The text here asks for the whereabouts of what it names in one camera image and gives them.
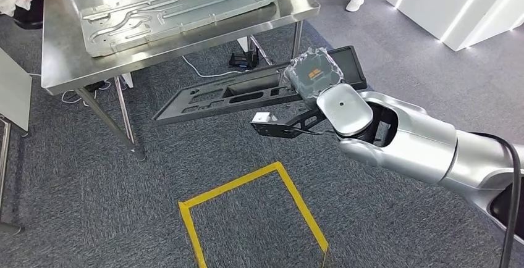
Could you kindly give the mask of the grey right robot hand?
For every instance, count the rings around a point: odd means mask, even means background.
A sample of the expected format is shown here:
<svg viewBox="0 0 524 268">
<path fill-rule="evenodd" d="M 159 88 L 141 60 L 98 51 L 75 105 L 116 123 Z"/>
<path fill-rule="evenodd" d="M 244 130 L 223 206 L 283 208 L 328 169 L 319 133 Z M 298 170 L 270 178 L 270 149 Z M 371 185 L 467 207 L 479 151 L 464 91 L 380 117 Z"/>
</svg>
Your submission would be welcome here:
<svg viewBox="0 0 524 268">
<path fill-rule="evenodd" d="M 326 48 L 308 48 L 291 60 L 283 76 L 308 106 L 316 106 L 319 95 L 341 83 L 344 74 Z"/>
</svg>

